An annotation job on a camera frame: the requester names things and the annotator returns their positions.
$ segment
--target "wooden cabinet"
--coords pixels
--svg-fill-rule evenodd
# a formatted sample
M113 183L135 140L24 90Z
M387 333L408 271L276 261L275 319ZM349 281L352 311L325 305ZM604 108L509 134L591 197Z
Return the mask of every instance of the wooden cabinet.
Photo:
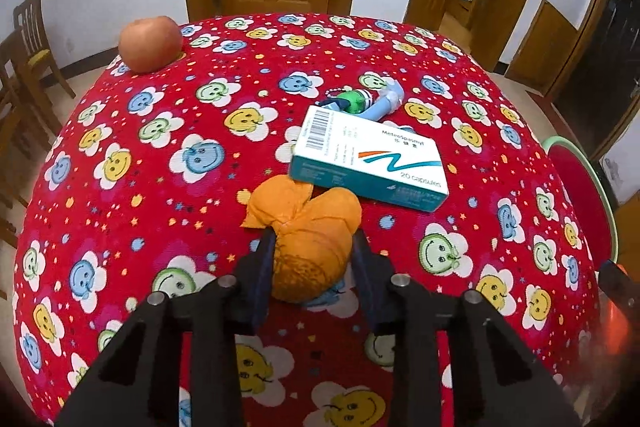
M618 229L618 263L631 279L640 282L640 192L615 214Z

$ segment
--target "patterned tablecloth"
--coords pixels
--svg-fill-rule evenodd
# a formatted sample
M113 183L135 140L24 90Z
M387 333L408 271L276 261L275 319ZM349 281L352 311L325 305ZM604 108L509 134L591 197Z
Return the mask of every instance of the patterned tablecloth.
M597 324L593 263L553 165L470 57L421 28L356 17L217 18L182 34L184 52L157 73L132 74L117 57L42 168L14 293L18 360L41 418L55 418L149 292L196 291L255 249L245 204L287 172L310 104L350 89L375 98L389 78L406 99L384 123L436 140L450 196L433 214L363 200L373 250L432 291L477 287L562 381ZM350 270L306 307L272 302L260 336L236 341L252 426L283 415L386 425L392 339L369 335Z

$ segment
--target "orange stripe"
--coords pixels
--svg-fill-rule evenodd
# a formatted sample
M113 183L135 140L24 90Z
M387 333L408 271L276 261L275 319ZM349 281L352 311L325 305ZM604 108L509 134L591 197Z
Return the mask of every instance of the orange stripe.
M367 156L373 156L374 154L386 154L390 151L365 151L365 152L359 152L358 153L358 158L366 158Z

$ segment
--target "white and teal box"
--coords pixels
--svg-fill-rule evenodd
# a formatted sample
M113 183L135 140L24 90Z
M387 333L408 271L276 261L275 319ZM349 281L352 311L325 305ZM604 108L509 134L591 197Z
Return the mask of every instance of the white and teal box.
M306 113L289 176L426 212L449 195L432 139L316 106Z

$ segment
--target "yellow chair seat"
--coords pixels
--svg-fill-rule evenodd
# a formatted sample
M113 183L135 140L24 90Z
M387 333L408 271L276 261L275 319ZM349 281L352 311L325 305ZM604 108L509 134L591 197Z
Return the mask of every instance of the yellow chair seat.
M33 70L41 61L49 58L51 55L51 50L40 50L33 57L29 59L29 67Z

